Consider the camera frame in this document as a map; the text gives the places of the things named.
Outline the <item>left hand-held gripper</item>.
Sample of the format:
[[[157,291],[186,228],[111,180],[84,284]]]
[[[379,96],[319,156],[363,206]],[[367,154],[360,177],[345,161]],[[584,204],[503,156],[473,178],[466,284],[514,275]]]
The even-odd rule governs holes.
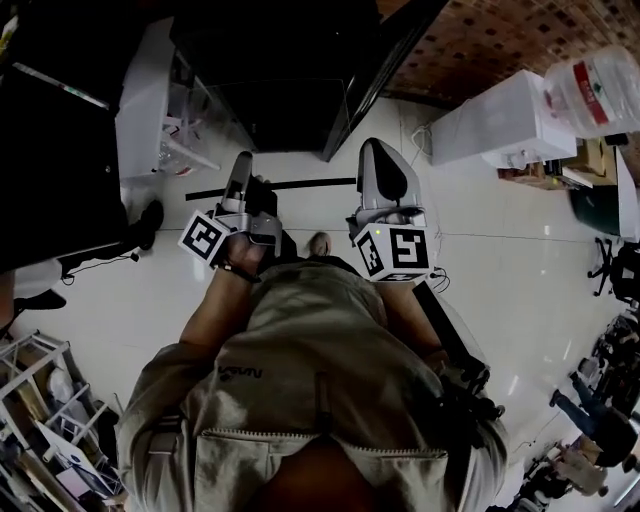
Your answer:
[[[216,207],[206,213],[196,210],[178,240],[178,246],[190,256],[208,266],[223,261],[227,240],[242,234],[256,246],[271,248],[276,257],[281,254],[282,224],[274,215],[248,210],[243,200],[252,176],[253,155],[242,151],[236,158]]]

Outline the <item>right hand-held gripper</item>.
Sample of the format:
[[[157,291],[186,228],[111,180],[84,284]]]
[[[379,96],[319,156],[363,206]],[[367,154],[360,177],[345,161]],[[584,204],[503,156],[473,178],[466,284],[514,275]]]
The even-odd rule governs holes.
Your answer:
[[[414,169],[389,144],[369,138],[359,151],[357,190],[362,208],[379,208],[379,193],[400,206],[359,209],[346,219],[352,245],[364,264],[364,277],[392,283],[425,277],[431,268],[429,233]]]

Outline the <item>person's left hand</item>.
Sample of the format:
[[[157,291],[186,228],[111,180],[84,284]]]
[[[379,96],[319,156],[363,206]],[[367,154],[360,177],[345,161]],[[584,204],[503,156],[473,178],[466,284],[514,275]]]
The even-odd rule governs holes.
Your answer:
[[[245,234],[234,234],[226,240],[227,261],[231,266],[256,275],[266,248],[253,244]]]

